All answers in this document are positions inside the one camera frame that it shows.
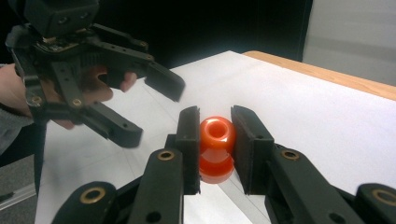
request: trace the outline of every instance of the table edge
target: table edge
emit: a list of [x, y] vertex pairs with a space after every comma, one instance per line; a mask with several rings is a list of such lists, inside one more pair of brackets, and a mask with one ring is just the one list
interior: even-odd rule
[[316, 67], [308, 63], [296, 62], [290, 59], [278, 57], [257, 50], [247, 51], [242, 54], [250, 58], [272, 63], [311, 77], [317, 77], [358, 91], [365, 91], [373, 95], [396, 101], [396, 87], [394, 86], [375, 82], [361, 77], [354, 77], [321, 67]]

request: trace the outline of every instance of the metal bolt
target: metal bolt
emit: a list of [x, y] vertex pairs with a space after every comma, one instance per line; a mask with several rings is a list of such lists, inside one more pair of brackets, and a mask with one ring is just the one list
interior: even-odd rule
[[104, 188], [94, 187], [85, 190], [79, 197], [79, 200], [82, 203], [97, 203], [99, 200], [105, 197], [105, 195], [106, 190]]
[[40, 104], [43, 102], [43, 100], [39, 96], [32, 96], [30, 100], [33, 104], [35, 104], [35, 106], [40, 106]]
[[373, 196], [381, 203], [385, 203], [390, 206], [396, 206], [396, 194], [384, 189], [374, 189], [372, 193]]
[[291, 161], [297, 161], [300, 159], [300, 155], [297, 152], [291, 150], [282, 150], [282, 156]]
[[81, 106], [81, 105], [82, 105], [82, 102], [81, 102], [79, 99], [74, 99], [74, 100], [73, 100], [73, 105], [75, 105], [75, 106]]
[[160, 161], [170, 161], [175, 157], [175, 153], [172, 151], [162, 151], [160, 154], [157, 155], [158, 160]]

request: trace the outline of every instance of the red cylinder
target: red cylinder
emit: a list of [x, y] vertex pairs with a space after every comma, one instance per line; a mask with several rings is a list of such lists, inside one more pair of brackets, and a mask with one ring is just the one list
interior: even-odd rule
[[218, 184], [233, 173], [235, 128], [219, 116], [202, 121], [200, 126], [200, 175], [204, 182]]

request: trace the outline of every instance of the red object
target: red object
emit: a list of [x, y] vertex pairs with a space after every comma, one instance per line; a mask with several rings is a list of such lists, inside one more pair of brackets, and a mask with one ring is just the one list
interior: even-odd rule
[[200, 145], [200, 175], [204, 182], [218, 184], [233, 173], [233, 145], [235, 128], [219, 116], [202, 121]]

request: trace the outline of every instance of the white surface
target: white surface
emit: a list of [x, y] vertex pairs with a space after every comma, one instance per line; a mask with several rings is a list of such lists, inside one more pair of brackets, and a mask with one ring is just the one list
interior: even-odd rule
[[[331, 184], [350, 193], [369, 182], [396, 188], [396, 102], [230, 51], [173, 71], [186, 81], [179, 103], [143, 80], [106, 103], [145, 130], [139, 148], [120, 148], [84, 126], [49, 125], [36, 223], [50, 223], [85, 183], [119, 188], [142, 175], [149, 154], [176, 132], [180, 110], [192, 105], [201, 120], [229, 119], [233, 105], [254, 110], [277, 143], [303, 152]], [[270, 223], [264, 198], [244, 195], [236, 174], [201, 188], [201, 195], [185, 197], [185, 223]]]

